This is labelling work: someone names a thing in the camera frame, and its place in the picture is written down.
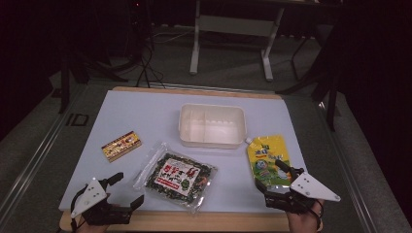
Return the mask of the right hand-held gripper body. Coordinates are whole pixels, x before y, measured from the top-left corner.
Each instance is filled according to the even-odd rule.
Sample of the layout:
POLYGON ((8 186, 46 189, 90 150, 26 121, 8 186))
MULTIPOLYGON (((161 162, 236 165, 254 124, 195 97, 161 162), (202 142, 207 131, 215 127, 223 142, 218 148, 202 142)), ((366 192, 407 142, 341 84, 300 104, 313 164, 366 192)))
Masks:
POLYGON ((308 174, 292 168, 292 183, 286 193, 264 191, 265 205, 293 214, 306 214, 320 200, 339 202, 341 197, 308 174))

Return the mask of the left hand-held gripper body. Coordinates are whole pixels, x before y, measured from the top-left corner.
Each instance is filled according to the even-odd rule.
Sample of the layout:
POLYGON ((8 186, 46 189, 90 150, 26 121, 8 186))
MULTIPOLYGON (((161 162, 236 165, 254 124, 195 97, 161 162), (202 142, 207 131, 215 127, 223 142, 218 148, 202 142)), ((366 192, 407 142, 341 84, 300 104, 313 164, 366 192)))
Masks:
POLYGON ((108 202, 108 185, 108 179, 93 178, 73 198, 71 218, 82 216, 89 225, 128 224, 133 212, 108 202))

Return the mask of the yellow spout pouch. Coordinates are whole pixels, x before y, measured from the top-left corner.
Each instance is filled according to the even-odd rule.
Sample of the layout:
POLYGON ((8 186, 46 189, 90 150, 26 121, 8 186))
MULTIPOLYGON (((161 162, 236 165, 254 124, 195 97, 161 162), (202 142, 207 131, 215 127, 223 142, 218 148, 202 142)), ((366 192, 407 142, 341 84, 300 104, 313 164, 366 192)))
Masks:
POLYGON ((256 179, 267 187, 291 184, 291 175, 276 165, 277 160, 290 165, 288 149, 282 135, 248 139, 247 144, 247 155, 252 174, 256 179))

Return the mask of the clear seaweed snack packet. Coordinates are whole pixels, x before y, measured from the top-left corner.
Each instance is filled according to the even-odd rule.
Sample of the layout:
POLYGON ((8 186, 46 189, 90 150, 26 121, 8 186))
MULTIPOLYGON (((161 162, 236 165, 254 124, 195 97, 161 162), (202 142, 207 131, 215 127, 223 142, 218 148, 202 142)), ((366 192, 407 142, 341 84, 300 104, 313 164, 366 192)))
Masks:
POLYGON ((149 161, 136 176, 133 188, 186 208, 194 214, 202 207, 218 168, 173 151, 157 142, 149 161))

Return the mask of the white plastic container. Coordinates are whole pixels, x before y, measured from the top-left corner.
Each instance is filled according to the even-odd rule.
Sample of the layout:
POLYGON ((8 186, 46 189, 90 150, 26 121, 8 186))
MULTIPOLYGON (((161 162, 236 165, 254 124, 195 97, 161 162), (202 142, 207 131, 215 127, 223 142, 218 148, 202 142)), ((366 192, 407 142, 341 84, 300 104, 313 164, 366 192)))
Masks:
POLYGON ((185 104, 179 135, 185 147, 238 149, 247 137, 244 111, 235 106, 185 104))

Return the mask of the person's left hand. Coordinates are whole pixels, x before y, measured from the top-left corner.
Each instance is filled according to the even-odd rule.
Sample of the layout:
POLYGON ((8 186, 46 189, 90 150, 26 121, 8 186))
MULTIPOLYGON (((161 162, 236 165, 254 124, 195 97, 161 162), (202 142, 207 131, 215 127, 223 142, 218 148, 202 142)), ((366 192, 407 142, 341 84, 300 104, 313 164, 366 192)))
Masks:
POLYGON ((89 225, 86 221, 81 224, 76 233, 106 233, 108 225, 89 225))

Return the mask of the person's right hand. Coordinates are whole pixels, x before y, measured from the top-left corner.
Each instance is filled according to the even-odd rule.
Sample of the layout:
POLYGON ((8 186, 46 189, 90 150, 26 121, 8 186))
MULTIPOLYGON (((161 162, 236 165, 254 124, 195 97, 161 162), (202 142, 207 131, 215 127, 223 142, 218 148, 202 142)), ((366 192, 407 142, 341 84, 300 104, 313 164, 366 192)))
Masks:
POLYGON ((324 202, 324 200, 317 200, 311 212, 305 214, 286 213, 290 233, 320 233, 324 228, 322 222, 324 202))

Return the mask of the gold and red box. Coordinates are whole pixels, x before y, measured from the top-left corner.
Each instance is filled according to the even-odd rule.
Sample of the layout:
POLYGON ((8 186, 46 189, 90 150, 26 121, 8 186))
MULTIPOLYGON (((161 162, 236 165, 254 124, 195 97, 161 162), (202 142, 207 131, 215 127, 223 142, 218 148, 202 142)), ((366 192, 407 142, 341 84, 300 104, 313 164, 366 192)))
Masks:
POLYGON ((139 136, 134 131, 130 131, 104 145, 101 149, 108 161, 113 162, 141 145, 142 141, 139 136))

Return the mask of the white table mat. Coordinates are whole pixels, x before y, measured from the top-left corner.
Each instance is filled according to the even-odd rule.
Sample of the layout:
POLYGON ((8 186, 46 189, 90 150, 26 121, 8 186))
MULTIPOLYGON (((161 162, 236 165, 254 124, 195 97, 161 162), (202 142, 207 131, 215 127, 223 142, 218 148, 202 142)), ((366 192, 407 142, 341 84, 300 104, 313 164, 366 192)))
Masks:
POLYGON ((247 136, 281 135, 284 137, 291 164, 305 168, 291 120, 292 108, 279 98, 223 97, 190 94, 114 91, 106 94, 99 114, 86 141, 79 162, 60 202, 60 210, 68 210, 74 195, 89 183, 112 177, 118 172, 124 178, 107 188, 109 201, 127 206, 138 197, 133 189, 136 175, 143 169, 150 150, 157 142, 165 142, 171 150, 212 164, 218 168, 211 181, 202 212, 268 213, 263 195, 256 189, 246 152, 247 145, 236 150, 187 148, 179 135, 180 110, 186 103, 235 106, 244 111, 247 136), (117 137, 134 131, 142 146, 109 162, 101 147, 117 137))

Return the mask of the black chair legs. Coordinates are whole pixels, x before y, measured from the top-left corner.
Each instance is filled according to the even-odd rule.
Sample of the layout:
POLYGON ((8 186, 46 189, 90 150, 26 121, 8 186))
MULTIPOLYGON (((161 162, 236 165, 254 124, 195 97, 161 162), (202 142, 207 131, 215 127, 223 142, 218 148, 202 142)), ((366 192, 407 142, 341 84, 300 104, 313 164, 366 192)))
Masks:
POLYGON ((298 79, 298 83, 288 87, 286 89, 277 90, 278 94, 292 94, 303 87, 306 87, 312 83, 316 83, 311 98, 313 101, 320 104, 324 101, 324 98, 327 96, 327 108, 326 108, 326 122, 329 129, 334 132, 334 113, 336 110, 335 103, 337 97, 337 85, 338 85, 338 75, 333 75, 331 73, 330 67, 326 61, 325 55, 325 45, 328 39, 328 36, 332 32, 333 26, 328 24, 318 24, 314 29, 314 38, 321 47, 321 51, 318 53, 315 58, 314 63, 309 68, 309 70, 299 78, 296 73, 294 58, 303 47, 303 45, 308 41, 307 38, 298 46, 296 51, 292 55, 291 66, 294 76, 298 79))

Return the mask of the black stand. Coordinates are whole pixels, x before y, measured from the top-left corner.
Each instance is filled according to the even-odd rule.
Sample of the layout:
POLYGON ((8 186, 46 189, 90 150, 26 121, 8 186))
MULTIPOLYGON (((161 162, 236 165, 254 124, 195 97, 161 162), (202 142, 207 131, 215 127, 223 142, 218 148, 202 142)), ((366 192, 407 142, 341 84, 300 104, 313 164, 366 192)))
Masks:
POLYGON ((101 62, 109 64, 107 39, 110 31, 119 26, 116 19, 115 0, 59 0, 59 18, 55 26, 55 40, 61 59, 61 106, 63 113, 70 102, 70 81, 72 74, 79 83, 87 83, 87 68, 96 70, 104 78, 124 82, 113 69, 106 68, 101 62))

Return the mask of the metal floor rail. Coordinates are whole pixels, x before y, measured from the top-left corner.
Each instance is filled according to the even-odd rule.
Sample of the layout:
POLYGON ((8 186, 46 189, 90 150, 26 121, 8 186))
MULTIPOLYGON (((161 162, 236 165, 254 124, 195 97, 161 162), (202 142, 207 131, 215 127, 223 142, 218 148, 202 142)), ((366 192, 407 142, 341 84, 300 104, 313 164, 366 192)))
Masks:
POLYGON ((0 228, 14 214, 85 89, 85 84, 73 87, 61 114, 60 100, 47 97, 0 142, 0 228))
POLYGON ((336 134, 336 130, 332 131, 330 129, 328 121, 326 120, 326 115, 329 113, 329 108, 326 105, 327 102, 322 101, 317 104, 317 108, 319 109, 320 117, 325 120, 324 126, 326 128, 326 133, 333 145, 339 172, 342 177, 344 186, 348 192, 351 204, 353 205, 356 215, 360 221, 363 233, 377 233, 376 225, 364 201, 358 182, 354 177, 349 157, 343 150, 343 145, 341 143, 341 140, 338 138, 338 135, 336 134))

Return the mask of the white desk frame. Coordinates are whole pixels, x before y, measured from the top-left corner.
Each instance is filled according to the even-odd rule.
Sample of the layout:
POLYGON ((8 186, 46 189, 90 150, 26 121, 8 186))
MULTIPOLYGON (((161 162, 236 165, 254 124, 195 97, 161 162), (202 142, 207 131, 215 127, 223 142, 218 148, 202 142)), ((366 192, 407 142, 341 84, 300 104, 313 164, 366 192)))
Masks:
POLYGON ((260 57, 262 62, 262 68, 265 79, 268 82, 274 80, 271 69, 271 63, 269 55, 272 50, 275 38, 277 36, 278 29, 281 24, 281 19, 284 13, 284 8, 280 8, 275 14, 275 19, 258 20, 258 19, 245 19, 236 17, 217 17, 208 16, 200 13, 201 0, 195 1, 195 19, 194 19, 194 38, 193 48, 191 54, 191 61, 189 66, 189 73, 196 75, 198 72, 199 63, 199 35, 201 31, 229 33, 239 35, 249 35, 266 37, 268 39, 267 45, 264 50, 260 51, 260 57))

